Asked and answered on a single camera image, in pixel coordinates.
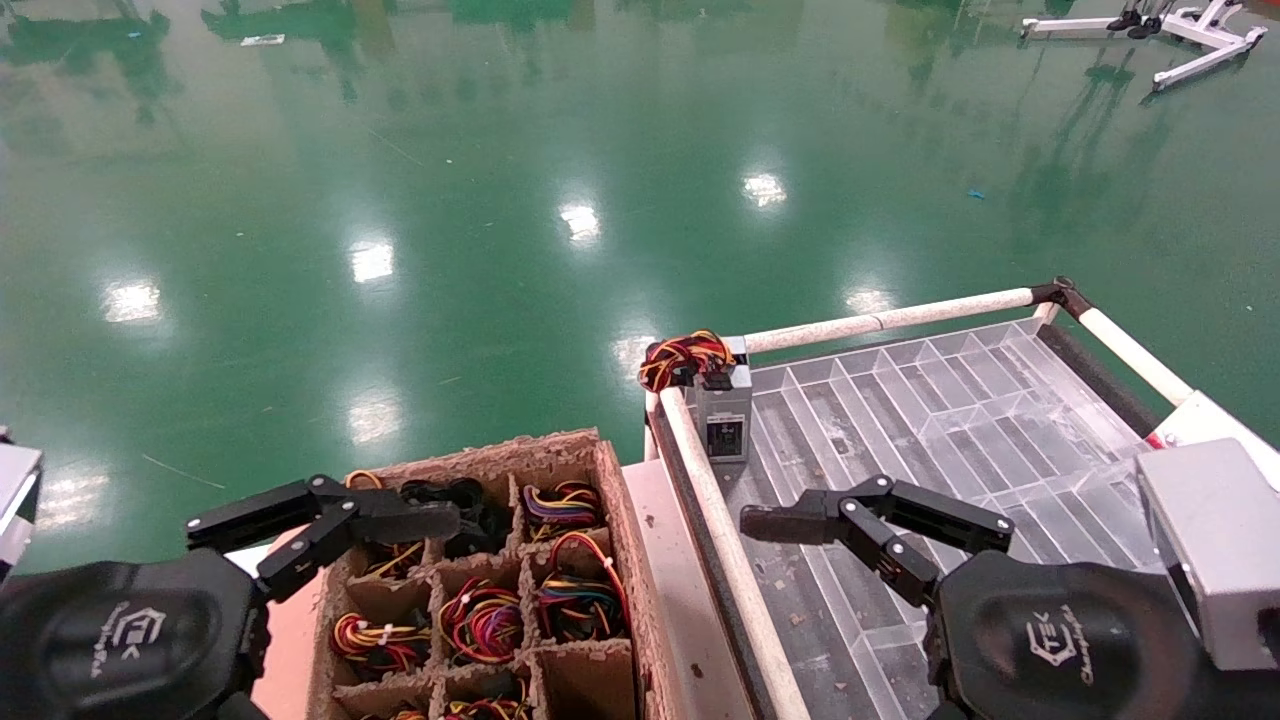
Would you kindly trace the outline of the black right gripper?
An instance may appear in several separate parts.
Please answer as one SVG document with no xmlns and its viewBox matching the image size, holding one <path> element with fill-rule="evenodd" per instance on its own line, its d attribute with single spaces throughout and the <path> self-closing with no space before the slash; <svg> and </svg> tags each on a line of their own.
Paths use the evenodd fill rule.
<svg viewBox="0 0 1280 720">
<path fill-rule="evenodd" d="M 937 588 L 940 568 L 900 530 L 978 555 Z M 1033 564 L 986 551 L 1006 552 L 1014 530 L 1004 515 L 887 475 L 740 511 L 748 538 L 841 544 L 895 594 L 931 610 L 929 682 L 970 719 L 1176 719 L 1188 711 L 1210 662 L 1170 583 L 1096 562 Z"/>
</svg>

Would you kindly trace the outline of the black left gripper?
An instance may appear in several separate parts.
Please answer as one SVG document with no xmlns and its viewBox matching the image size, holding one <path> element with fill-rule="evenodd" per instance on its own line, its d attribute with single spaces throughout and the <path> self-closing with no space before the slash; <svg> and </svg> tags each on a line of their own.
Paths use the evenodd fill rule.
<svg viewBox="0 0 1280 720">
<path fill-rule="evenodd" d="M 259 564 L 259 582 L 220 555 L 293 529 L 301 533 Z M 186 546 L 197 551 L 179 559 L 8 579 L 1 715 L 260 719 L 250 693 L 270 641 L 268 600 L 287 601 L 357 544 L 449 539 L 461 529 L 453 503 L 315 475 L 192 518 Z"/>
</svg>

